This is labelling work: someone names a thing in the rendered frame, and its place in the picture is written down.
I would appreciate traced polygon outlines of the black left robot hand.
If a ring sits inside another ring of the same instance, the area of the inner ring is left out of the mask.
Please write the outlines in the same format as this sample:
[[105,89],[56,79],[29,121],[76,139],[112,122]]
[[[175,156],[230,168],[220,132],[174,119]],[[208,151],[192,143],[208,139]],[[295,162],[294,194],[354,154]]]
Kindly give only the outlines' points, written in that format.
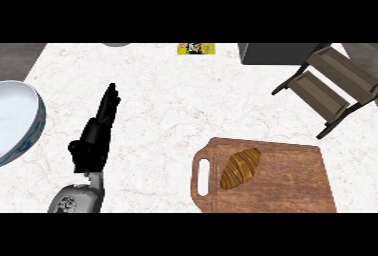
[[119,101],[115,84],[110,83],[100,100],[96,116],[87,121],[79,139],[68,145],[75,173],[100,172],[103,170]]

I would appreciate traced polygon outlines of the brown wooden cutting board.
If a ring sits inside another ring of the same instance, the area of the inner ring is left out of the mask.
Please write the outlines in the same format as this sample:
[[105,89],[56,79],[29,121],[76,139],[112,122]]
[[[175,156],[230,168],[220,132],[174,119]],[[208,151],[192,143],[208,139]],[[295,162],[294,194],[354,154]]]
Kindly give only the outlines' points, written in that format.
[[[261,152],[257,175],[223,190],[220,178],[233,153]],[[310,145],[211,138],[192,162],[192,200],[203,213],[336,211],[320,148]]]

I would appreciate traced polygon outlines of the dark wooden tiered basket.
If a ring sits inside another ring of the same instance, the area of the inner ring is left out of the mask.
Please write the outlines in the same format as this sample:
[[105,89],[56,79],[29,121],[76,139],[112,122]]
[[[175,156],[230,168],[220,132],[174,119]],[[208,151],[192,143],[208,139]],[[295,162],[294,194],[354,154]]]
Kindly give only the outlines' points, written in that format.
[[[307,71],[310,66],[356,100],[354,104],[348,103],[317,76]],[[296,72],[271,94],[276,95],[283,89],[294,91],[326,120],[325,129],[316,136],[322,139],[345,117],[378,99],[378,78],[330,47],[330,43],[319,43]]]

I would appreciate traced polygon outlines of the white and blue bowl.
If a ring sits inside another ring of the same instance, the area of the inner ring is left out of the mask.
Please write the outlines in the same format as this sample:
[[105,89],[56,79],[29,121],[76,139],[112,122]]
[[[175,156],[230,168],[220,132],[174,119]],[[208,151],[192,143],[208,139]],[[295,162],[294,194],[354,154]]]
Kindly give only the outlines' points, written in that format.
[[0,167],[34,146],[45,125],[45,106],[32,86],[0,81]]

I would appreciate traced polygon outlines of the yellow printed box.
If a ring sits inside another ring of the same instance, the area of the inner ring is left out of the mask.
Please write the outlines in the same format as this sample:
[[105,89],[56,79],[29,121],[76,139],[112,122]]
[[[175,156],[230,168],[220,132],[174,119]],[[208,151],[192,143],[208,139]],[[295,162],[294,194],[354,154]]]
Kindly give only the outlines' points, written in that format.
[[215,44],[214,43],[180,43],[177,46],[178,55],[214,55]]

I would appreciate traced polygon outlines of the dark grey appliance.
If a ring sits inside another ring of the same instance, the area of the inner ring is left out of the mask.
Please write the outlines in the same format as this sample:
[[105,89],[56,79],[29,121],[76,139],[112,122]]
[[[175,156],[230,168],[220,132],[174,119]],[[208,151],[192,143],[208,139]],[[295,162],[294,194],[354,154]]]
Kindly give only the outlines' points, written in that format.
[[239,43],[243,65],[301,65],[319,43]]

